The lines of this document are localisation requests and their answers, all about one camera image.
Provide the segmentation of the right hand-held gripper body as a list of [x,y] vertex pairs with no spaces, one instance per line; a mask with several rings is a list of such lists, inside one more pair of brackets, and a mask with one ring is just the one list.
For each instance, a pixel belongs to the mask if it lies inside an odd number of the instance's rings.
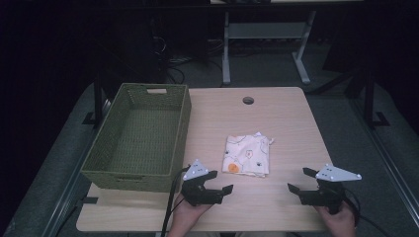
[[325,206],[330,214],[336,214],[340,210],[341,203],[344,201],[360,214],[357,207],[347,198],[343,182],[360,181],[361,174],[352,173],[341,168],[326,164],[321,170],[317,171],[316,191],[299,192],[299,199],[303,205]]

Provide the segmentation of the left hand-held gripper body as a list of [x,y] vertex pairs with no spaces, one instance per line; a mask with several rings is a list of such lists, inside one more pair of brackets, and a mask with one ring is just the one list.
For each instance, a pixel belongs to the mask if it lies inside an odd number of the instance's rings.
[[190,205],[197,206],[201,204],[222,203],[223,197],[215,197],[211,193],[211,189],[207,189],[205,185],[199,187],[196,183],[198,177],[208,172],[210,170],[199,159],[196,159],[183,175],[181,194]]

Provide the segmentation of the person's left hand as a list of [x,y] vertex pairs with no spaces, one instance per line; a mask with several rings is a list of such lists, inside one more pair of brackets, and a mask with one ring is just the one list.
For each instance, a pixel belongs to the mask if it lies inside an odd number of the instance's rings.
[[185,237],[198,223],[201,216],[212,208],[211,204],[192,206],[184,201],[182,194],[177,196],[175,205],[168,237]]

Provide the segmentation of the person's right hand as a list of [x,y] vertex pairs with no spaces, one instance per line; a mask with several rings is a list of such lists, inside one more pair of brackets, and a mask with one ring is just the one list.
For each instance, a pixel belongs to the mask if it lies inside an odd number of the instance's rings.
[[325,206],[314,208],[333,237],[356,237],[355,216],[344,201],[336,214],[330,214]]

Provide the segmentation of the folded cream patterned cloth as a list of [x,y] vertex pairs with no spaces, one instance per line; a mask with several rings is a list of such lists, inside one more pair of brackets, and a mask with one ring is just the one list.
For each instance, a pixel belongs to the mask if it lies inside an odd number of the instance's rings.
[[265,178],[270,174],[270,146],[275,141],[260,132],[226,138],[224,173]]

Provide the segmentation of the green woven basket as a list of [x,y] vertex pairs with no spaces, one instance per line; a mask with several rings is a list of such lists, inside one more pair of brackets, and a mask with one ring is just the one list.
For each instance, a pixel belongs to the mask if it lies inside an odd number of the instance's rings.
[[81,173],[101,189],[168,193],[183,168],[191,109],[186,85],[123,83]]

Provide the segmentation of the black metal stand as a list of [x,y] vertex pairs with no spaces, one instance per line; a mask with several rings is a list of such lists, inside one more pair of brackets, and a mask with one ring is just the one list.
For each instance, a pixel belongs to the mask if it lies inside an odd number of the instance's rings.
[[94,111],[88,113],[83,124],[92,124],[97,127],[104,118],[104,107],[106,104],[106,93],[104,89],[104,80],[100,75],[97,75],[94,83]]
[[371,71],[366,73],[364,97],[364,121],[371,129],[377,126],[389,126],[389,122],[382,112],[374,111],[375,78]]

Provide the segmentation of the aluminium rail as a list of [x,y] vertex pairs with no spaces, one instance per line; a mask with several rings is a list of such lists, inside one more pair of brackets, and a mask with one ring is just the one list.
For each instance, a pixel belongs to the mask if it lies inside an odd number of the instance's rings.
[[366,131],[374,147],[376,148],[377,153],[379,154],[385,171],[389,175],[390,180],[393,182],[393,185],[413,222],[415,223],[415,226],[419,229],[419,198],[414,195],[408,186],[408,183],[394,163],[393,157],[390,155],[388,149],[377,133],[378,127],[385,126],[383,118],[377,121],[373,120],[372,122],[369,122],[364,116],[364,108],[360,102],[357,102],[356,100],[350,100],[349,104],[351,105],[355,115],[361,121],[364,130]]
[[89,133],[87,142],[83,146],[81,155],[76,160],[75,167],[71,172],[63,193],[53,209],[52,215],[42,233],[42,237],[56,237],[60,228],[64,226],[64,223],[71,216],[72,211],[77,208],[77,202],[73,201],[73,197],[82,177],[81,167],[99,130],[99,124],[95,123],[95,119],[99,117],[99,114],[105,115],[108,112],[110,105],[111,102],[106,99],[101,106],[95,106],[95,108],[98,109],[97,112],[87,114],[87,121],[84,123],[92,124],[93,128]]

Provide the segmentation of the white metal desk frame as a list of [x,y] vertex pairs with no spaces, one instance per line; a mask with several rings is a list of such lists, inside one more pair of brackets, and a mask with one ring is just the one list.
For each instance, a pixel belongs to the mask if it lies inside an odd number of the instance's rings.
[[302,57],[307,45],[312,25],[316,16],[310,11],[304,22],[296,23],[231,23],[229,13],[224,14],[223,26],[223,53],[222,53],[222,84],[229,85],[229,41],[230,40],[300,40],[297,51],[292,53],[293,62],[301,82],[310,83],[309,76],[304,67]]

